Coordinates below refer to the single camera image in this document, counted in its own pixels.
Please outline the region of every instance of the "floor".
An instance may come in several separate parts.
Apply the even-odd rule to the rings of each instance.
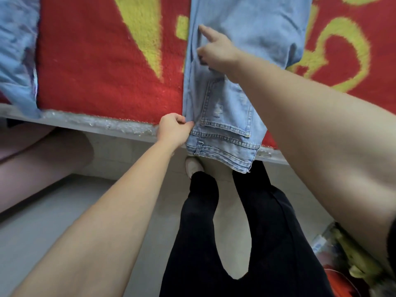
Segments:
[[[0,214],[0,297],[8,296],[46,250],[84,210],[93,204],[151,144],[87,133],[94,161],[39,194]],[[179,227],[180,211],[189,192],[185,149],[171,159],[158,202],[125,296],[158,296],[162,275]],[[239,278],[248,268],[251,239],[248,221],[232,182],[231,170],[205,160],[218,182],[220,201],[214,224],[224,268]],[[287,165],[265,164],[272,183],[294,206],[309,241],[332,221]]]

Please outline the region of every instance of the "jeans back pocket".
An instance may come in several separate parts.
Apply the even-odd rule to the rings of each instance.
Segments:
[[[207,85],[200,124],[220,128],[249,138],[253,106],[241,87],[227,79]]]

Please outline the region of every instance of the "hand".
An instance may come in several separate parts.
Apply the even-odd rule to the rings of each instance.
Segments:
[[[199,30],[209,40],[209,44],[197,49],[202,62],[208,64],[210,68],[226,74],[230,81],[236,83],[234,72],[241,51],[224,34],[204,25],[200,25]]]
[[[180,114],[167,114],[161,118],[157,131],[158,142],[171,147],[172,152],[183,145],[190,135],[194,122],[187,122]]]

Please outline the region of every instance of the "folded clothes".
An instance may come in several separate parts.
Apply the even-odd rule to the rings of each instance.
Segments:
[[[35,50],[40,0],[0,0],[0,91],[23,114],[39,118]]]
[[[184,73],[183,115],[195,126],[189,155],[214,158],[246,173],[266,127],[241,87],[200,64],[196,49],[208,43],[198,26],[227,35],[236,47],[286,68],[298,62],[312,0],[191,0]]]

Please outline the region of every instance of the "pink fabric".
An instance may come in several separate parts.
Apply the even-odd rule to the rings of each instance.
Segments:
[[[22,145],[22,140],[15,144]],[[30,148],[0,162],[0,212],[81,169],[92,159],[93,148],[82,132],[56,129]]]
[[[0,129],[0,161],[17,154],[48,135],[55,126],[23,123]]]

